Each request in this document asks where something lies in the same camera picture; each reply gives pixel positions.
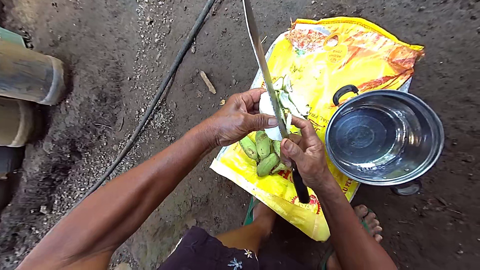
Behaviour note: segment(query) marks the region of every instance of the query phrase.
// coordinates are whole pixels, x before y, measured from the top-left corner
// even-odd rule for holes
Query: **green flip-flop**
[[[250,204],[248,205],[248,210],[247,210],[247,216],[245,217],[245,220],[243,221],[243,226],[246,226],[248,224],[251,224],[253,222],[253,208],[257,206],[257,204],[260,202],[260,200],[256,199],[254,196],[252,196],[252,199],[250,200]]]
[[[370,209],[370,208],[367,208],[367,215],[368,213],[373,213],[373,211]],[[368,234],[370,234],[370,228],[368,227],[368,224],[367,222],[365,222],[365,217],[367,216],[365,215],[363,218],[361,218],[361,224],[362,226],[365,228],[365,230],[368,232]],[[328,258],[330,258],[330,256],[335,252],[335,250],[333,249],[333,246],[332,244],[328,244],[328,247],[325,251],[325,255],[324,255],[324,258],[322,259],[322,261],[320,261],[320,263],[318,264],[320,266],[320,269],[321,270],[326,270],[327,269],[327,261],[328,261]]]

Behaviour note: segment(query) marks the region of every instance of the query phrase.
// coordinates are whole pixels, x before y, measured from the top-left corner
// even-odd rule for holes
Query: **yellow rice sack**
[[[312,106],[308,119],[324,141],[327,124],[338,108],[332,101],[338,89],[355,85],[359,94],[377,89],[407,91],[413,65],[422,55],[422,46],[401,42],[369,21],[336,17],[296,20],[291,30],[275,40],[266,58],[272,80],[288,75],[293,92]],[[252,88],[256,87],[264,87],[260,71],[252,83]],[[355,95],[343,95],[340,105]],[[249,136],[254,141],[255,134]],[[340,173],[330,160],[327,164],[351,201],[359,183]],[[300,204],[290,171],[258,177],[255,161],[247,157],[239,143],[223,147],[210,168],[257,197],[312,239],[325,241],[330,236],[317,196],[309,189],[310,203]]]

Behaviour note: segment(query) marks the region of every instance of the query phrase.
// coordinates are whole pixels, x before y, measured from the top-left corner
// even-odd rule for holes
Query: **knife handle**
[[[308,195],[307,186],[303,183],[302,177],[297,168],[297,164],[293,160],[292,160],[292,177],[293,177],[293,185],[295,186],[295,190],[297,191],[297,195],[299,197],[299,202],[309,203],[310,196]]]

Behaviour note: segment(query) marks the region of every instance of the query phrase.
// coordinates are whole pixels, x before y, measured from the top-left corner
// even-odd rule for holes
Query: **stainless steel pot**
[[[333,102],[355,86],[342,87]],[[420,98],[397,90],[375,90],[342,104],[328,123],[325,145],[330,160],[351,179],[371,185],[414,180],[438,160],[444,130]]]

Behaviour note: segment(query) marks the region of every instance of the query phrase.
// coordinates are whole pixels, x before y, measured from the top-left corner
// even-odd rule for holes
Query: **person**
[[[114,251],[130,237],[208,152],[239,141],[252,131],[277,126],[260,114],[264,89],[232,95],[213,116],[139,166],[99,188],[63,217],[25,257],[18,269],[107,269]],[[331,175],[322,142],[309,121],[293,118],[302,136],[281,142],[286,165],[294,160],[304,183],[319,197],[335,250],[326,268],[393,269],[378,244],[382,228],[365,206],[352,208]],[[192,227],[160,266],[169,269],[305,269],[293,260],[263,258],[259,248],[272,231],[276,214],[258,203],[253,222],[212,237]]]

